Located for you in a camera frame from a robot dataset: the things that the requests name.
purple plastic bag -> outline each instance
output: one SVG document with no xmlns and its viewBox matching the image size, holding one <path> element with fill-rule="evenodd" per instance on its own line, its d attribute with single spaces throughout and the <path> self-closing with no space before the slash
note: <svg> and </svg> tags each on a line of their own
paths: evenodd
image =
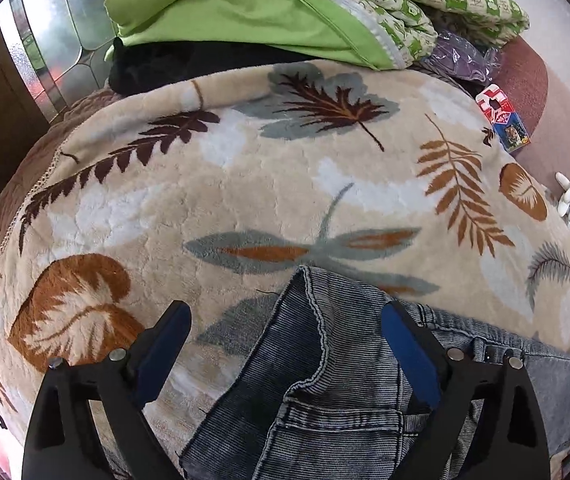
<svg viewBox="0 0 570 480">
<path fill-rule="evenodd" d="M 448 30 L 439 33 L 431 56 L 423 60 L 449 76 L 479 81 L 485 86 L 498 75 L 501 61 L 502 54 L 497 48 L 489 48 L 483 56 L 468 40 Z"/>
</svg>

fern leaf print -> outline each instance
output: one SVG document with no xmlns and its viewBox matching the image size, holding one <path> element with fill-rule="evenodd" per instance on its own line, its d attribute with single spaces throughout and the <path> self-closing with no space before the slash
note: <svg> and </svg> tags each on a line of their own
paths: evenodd
<svg viewBox="0 0 570 480">
<path fill-rule="evenodd" d="M 545 242 L 534 254 L 528 270 L 526 291 L 532 310 L 540 280 L 553 280 L 561 285 L 570 282 L 570 258 L 558 245 L 550 242 Z"/>
<path fill-rule="evenodd" d="M 39 213 L 48 205 L 53 204 L 59 197 L 68 196 L 78 183 L 80 189 L 83 189 L 92 173 L 100 184 L 117 166 L 121 173 L 125 173 L 132 160 L 132 154 L 143 166 L 149 163 L 152 157 L 154 147 L 159 145 L 160 152 L 166 155 L 172 142 L 180 139 L 184 144 L 191 140 L 192 132 L 207 132 L 206 123 L 218 123 L 220 118 L 212 113 L 204 110 L 196 110 L 194 112 L 182 112 L 173 116 L 161 118 L 150 124 L 155 127 L 145 132 L 139 133 L 140 138 L 132 140 L 127 146 L 119 148 L 109 153 L 109 156 L 96 164 L 84 168 L 63 180 L 46 187 L 42 191 L 31 197 L 30 202 L 25 208 L 20 224 L 20 232 L 18 234 L 18 250 L 22 253 L 22 247 L 25 241 L 27 229 L 31 223 L 38 217 Z"/>
<path fill-rule="evenodd" d="M 417 163 L 429 166 L 423 168 L 417 176 L 434 175 L 425 196 L 443 192 L 436 205 L 436 214 L 445 213 L 452 207 L 448 231 L 458 222 L 459 245 L 463 240 L 469 239 L 470 247 L 476 246 L 481 256 L 485 249 L 495 256 L 494 244 L 513 247 L 510 238 L 496 225 L 489 203 L 484 198 L 482 181 L 478 176 L 478 171 L 482 168 L 481 156 L 463 144 L 447 140 L 432 118 L 427 114 L 425 116 L 441 139 L 421 145 L 425 153 Z"/>
</svg>

folded quilt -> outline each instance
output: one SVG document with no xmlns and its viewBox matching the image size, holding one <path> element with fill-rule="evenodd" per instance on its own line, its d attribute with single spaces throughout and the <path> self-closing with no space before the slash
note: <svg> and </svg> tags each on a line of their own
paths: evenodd
<svg viewBox="0 0 570 480">
<path fill-rule="evenodd" d="M 430 16 L 502 45 L 528 28 L 513 0 L 106 0 L 127 46 L 159 41 L 263 43 L 386 70 L 436 44 Z"/>
</svg>

jeans pocket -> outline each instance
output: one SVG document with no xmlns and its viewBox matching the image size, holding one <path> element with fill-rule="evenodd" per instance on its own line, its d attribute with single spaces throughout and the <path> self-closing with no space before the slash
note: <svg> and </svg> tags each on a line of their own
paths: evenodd
<svg viewBox="0 0 570 480">
<path fill-rule="evenodd" d="M 287 399 L 253 478 L 387 480 L 427 416 L 392 409 L 319 408 Z"/>
</svg>

screw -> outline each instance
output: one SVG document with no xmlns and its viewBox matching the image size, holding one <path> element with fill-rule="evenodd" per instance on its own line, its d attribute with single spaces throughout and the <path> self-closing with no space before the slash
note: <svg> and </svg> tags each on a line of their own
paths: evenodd
<svg viewBox="0 0 570 480">
<path fill-rule="evenodd" d="M 462 350 L 459 350 L 458 348 L 450 348 L 447 350 L 447 357 L 452 361 L 463 361 L 465 354 L 463 354 Z"/>
<path fill-rule="evenodd" d="M 47 366 L 49 366 L 51 370 L 56 370 L 56 368 L 58 368 L 64 362 L 65 360 L 62 357 L 52 357 L 49 362 L 47 362 Z"/>
<path fill-rule="evenodd" d="M 507 362 L 515 370 L 520 370 L 523 368 L 523 361 L 521 361 L 518 357 L 510 357 Z"/>
<path fill-rule="evenodd" d="M 110 360 L 111 361 L 121 361 L 127 355 L 127 351 L 123 348 L 116 348 L 110 352 Z"/>
</svg>

